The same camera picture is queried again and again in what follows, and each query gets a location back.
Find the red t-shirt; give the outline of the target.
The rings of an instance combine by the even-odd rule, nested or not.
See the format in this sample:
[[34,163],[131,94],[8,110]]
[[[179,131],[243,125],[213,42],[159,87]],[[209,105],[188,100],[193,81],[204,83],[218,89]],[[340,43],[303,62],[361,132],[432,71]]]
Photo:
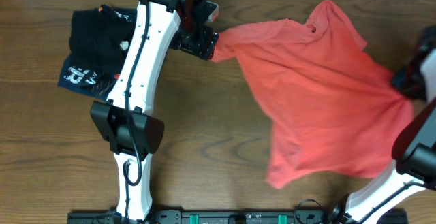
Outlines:
[[220,34],[213,61],[238,61],[272,122],[266,175],[272,187],[323,171],[373,178],[391,163],[392,145],[414,108],[366,44],[330,0],[305,23],[249,23]]

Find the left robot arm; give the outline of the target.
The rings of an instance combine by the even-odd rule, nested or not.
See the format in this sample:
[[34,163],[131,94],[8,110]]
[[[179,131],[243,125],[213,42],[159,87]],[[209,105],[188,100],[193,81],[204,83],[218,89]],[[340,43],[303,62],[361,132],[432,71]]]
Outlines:
[[151,159],[164,135],[153,118],[157,82],[169,49],[210,60],[219,36],[209,26],[219,6],[209,0],[139,0],[135,31],[119,79],[90,115],[119,171],[113,223],[146,223],[152,208]]

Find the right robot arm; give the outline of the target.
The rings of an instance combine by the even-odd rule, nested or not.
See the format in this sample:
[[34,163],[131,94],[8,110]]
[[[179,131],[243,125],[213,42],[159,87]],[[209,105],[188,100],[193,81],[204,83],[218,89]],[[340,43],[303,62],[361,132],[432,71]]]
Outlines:
[[395,206],[417,192],[435,190],[435,26],[422,31],[411,61],[391,83],[402,95],[427,105],[395,140],[392,163],[338,203],[326,223],[408,224],[407,213]]

